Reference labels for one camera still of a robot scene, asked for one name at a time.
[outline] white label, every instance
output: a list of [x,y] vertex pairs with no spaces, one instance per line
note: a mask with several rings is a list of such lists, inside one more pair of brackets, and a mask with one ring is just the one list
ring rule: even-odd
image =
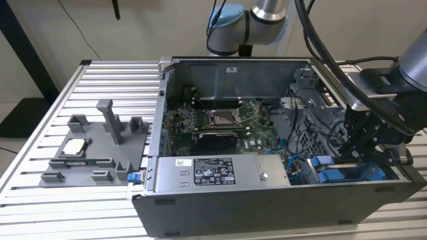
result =
[[227,71],[227,73],[236,73],[237,72],[237,68],[235,66],[227,67],[225,71]]
[[192,166],[192,159],[176,159],[175,166],[177,167],[191,167]]

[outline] open computer chassis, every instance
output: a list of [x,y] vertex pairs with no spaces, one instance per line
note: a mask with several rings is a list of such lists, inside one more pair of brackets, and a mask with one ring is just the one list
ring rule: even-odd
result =
[[313,59],[175,57],[160,67],[132,197],[151,237],[356,224],[426,185],[411,165],[340,158],[351,98]]

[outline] white wall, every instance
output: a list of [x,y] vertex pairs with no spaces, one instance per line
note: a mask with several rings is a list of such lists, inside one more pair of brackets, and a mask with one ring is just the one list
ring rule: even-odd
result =
[[37,86],[0,31],[0,104],[39,97]]
[[[56,0],[9,0],[56,83],[64,86],[81,59],[96,59]],[[61,0],[103,60],[205,56],[212,0]],[[255,0],[229,0],[248,9]],[[427,0],[318,0],[312,21],[335,59],[399,56],[427,26]],[[308,56],[297,24],[288,56]],[[253,48],[271,56],[275,46]]]
[[[316,0],[309,19],[336,60],[402,56],[427,28],[427,0]],[[309,55],[299,19],[287,55]],[[362,66],[390,64],[376,61]]]
[[[56,0],[9,0],[52,78],[64,86],[81,59],[96,60]],[[229,0],[251,7],[251,0]],[[211,0],[61,0],[103,60],[205,56]]]

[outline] blue clip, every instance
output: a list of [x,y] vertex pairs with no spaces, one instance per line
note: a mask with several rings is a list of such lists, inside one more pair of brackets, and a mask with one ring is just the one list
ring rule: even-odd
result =
[[140,173],[129,173],[127,175],[127,182],[140,184],[143,182],[143,175]]

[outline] floor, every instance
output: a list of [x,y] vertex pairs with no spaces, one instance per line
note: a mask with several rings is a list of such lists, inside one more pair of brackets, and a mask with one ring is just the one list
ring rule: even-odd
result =
[[[8,116],[17,103],[0,103],[0,122]],[[25,144],[25,138],[5,138],[0,137],[0,147],[19,152]],[[0,149],[0,177],[7,171],[16,154]]]

